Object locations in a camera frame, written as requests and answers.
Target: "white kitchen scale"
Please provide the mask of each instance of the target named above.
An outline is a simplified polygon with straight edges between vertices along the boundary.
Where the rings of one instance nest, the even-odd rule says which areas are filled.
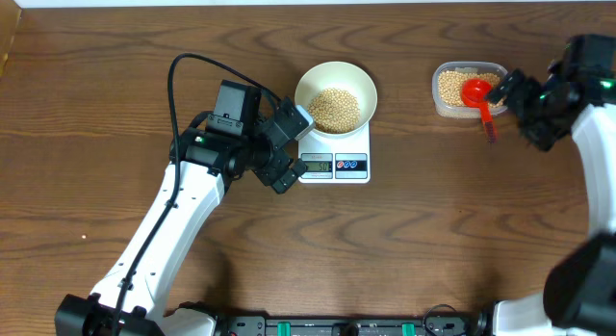
[[[327,62],[306,72],[295,89],[295,104],[306,105],[326,89],[350,92],[359,107],[355,129],[328,134],[313,129],[299,141],[299,158],[308,170],[302,183],[368,183],[370,181],[370,125],[376,110],[376,86],[362,68],[345,62]]]
[[[312,131],[299,141],[299,158],[308,169],[302,183],[368,183],[370,126],[343,139],[328,139]]]

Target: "soybean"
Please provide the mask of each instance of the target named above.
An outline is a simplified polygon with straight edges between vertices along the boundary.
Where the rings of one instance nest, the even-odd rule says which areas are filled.
[[[347,90],[325,89],[310,102],[308,113],[317,129],[329,134],[344,134],[359,122],[359,103]]]
[[[439,94],[441,95],[441,99],[451,106],[465,106],[462,97],[460,97],[460,92],[462,91],[464,83],[473,78],[487,81],[492,87],[495,87],[501,81],[501,78],[493,73],[477,74],[452,70],[443,71],[439,75]],[[498,104],[488,104],[491,108],[501,105],[502,100]]]

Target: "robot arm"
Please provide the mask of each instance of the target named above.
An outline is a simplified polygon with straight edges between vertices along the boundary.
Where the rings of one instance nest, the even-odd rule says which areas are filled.
[[[494,335],[616,335],[615,51],[616,39],[573,37],[545,85],[514,70],[487,96],[507,96],[521,133],[539,149],[573,136],[590,208],[589,241],[552,270],[543,294],[498,303]]]
[[[584,165],[589,236],[616,234],[616,105],[586,106],[572,127],[572,137]]]
[[[176,199],[177,207],[168,213],[158,235],[143,255],[122,307],[124,312],[130,313],[139,306],[145,310],[145,317],[156,323],[163,319],[171,285],[196,233],[224,195],[220,175],[214,176],[208,173],[207,167],[198,164],[182,162],[181,165],[182,179]],[[133,239],[105,278],[92,289],[90,294],[99,295],[98,301],[102,305],[116,306],[121,281],[169,200],[173,190],[174,170],[174,165],[167,167],[161,189]]]
[[[163,331],[167,335],[212,335],[216,323],[207,314],[181,310],[163,318],[171,285],[198,230],[246,170],[251,169],[278,194],[286,192],[306,170],[301,160],[292,166],[293,159],[284,147],[314,128],[314,120],[289,98],[279,104],[271,101],[273,115],[264,118],[259,113],[261,94],[260,88],[222,82],[214,111],[197,116],[174,141],[178,147],[171,147],[172,163],[163,184],[126,250],[87,299],[71,295],[64,299],[56,313],[58,334],[101,334],[117,327],[118,321],[123,324],[121,335],[163,335]],[[207,124],[200,130],[203,121]],[[176,187],[174,162],[180,164],[180,181],[169,208]]]

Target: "green connector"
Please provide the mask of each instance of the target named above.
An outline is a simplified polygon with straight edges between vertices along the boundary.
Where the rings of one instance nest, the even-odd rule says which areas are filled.
[[[416,336],[415,325],[412,323],[404,323],[402,325],[402,336]]]
[[[278,336],[291,336],[291,324],[290,323],[278,323]]]

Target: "wooden table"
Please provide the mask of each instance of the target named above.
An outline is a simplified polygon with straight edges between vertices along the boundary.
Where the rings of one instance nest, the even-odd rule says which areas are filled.
[[[615,35],[616,4],[25,11],[0,82],[0,332],[53,332],[64,295],[86,297],[123,251],[162,181],[167,71],[184,51],[291,96],[311,66],[352,62],[379,103],[370,184],[276,195],[248,173],[197,236],[169,308],[407,316],[541,291],[587,228],[575,145],[538,152],[507,115],[489,146],[477,121],[435,113],[430,80],[472,60],[545,80],[580,33]],[[197,61],[176,76],[181,127],[230,78]]]

